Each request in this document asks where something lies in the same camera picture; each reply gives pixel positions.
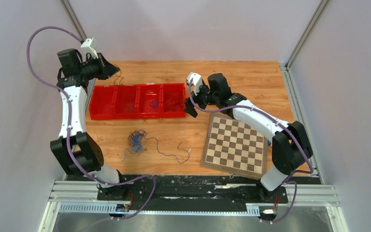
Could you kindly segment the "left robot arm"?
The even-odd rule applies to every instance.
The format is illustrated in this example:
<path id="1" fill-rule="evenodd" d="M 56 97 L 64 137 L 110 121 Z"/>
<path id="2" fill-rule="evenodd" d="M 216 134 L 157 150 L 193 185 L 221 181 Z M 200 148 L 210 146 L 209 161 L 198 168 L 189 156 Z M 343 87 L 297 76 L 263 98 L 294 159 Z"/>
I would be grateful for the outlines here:
<path id="1" fill-rule="evenodd" d="M 128 196 L 128 186 L 120 182 L 121 173 L 105 164 L 99 145 L 86 131 L 86 100 L 89 81 L 106 80 L 119 68 L 101 53 L 86 53 L 76 49 L 57 53 L 61 68 L 56 86 L 62 99 L 62 124 L 58 139 L 50 142 L 50 149 L 62 169 L 69 176 L 88 176 L 101 179 L 100 193 L 116 200 Z"/>

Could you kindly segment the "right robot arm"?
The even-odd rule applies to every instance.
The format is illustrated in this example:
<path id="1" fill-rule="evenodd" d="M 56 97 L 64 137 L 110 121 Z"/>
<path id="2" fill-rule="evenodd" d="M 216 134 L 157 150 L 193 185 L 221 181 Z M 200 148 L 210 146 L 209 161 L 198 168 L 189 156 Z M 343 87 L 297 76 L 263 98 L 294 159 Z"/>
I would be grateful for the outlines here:
<path id="1" fill-rule="evenodd" d="M 260 132 L 271 142 L 272 166 L 260 178 L 257 197 L 268 202 L 276 195 L 276 189 L 307 164 L 308 173 L 314 169 L 310 163 L 313 149 L 305 126 L 299 122 L 287 122 L 274 117 L 255 106 L 244 95 L 232 92 L 226 77 L 214 73 L 205 83 L 201 75 L 190 72 L 186 78 L 189 97 L 185 99 L 184 112 L 197 117 L 198 112 L 220 112 L 245 123 Z"/>

